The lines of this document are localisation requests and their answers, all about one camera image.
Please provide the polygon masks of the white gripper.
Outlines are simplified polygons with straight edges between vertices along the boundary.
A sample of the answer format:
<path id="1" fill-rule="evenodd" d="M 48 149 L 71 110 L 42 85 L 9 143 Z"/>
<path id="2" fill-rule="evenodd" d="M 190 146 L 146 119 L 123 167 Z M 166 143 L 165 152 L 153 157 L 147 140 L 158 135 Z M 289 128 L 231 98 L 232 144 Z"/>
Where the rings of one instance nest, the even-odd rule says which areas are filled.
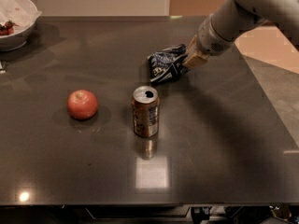
<path id="1" fill-rule="evenodd" d="M 203 65 L 210 56 L 219 56 L 235 42 L 231 17 L 210 14 L 199 25 L 198 33 L 187 46 L 183 66 L 193 69 Z"/>

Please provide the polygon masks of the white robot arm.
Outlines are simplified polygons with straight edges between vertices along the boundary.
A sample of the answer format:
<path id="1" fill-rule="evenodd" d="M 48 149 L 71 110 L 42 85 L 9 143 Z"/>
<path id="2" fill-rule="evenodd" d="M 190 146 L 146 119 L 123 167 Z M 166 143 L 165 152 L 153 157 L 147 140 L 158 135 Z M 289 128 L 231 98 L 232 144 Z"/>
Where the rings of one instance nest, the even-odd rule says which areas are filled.
<path id="1" fill-rule="evenodd" d="M 200 24 L 182 65 L 192 69 L 222 55 L 242 34 L 265 21 L 273 22 L 299 47 L 299 0 L 226 0 Z"/>

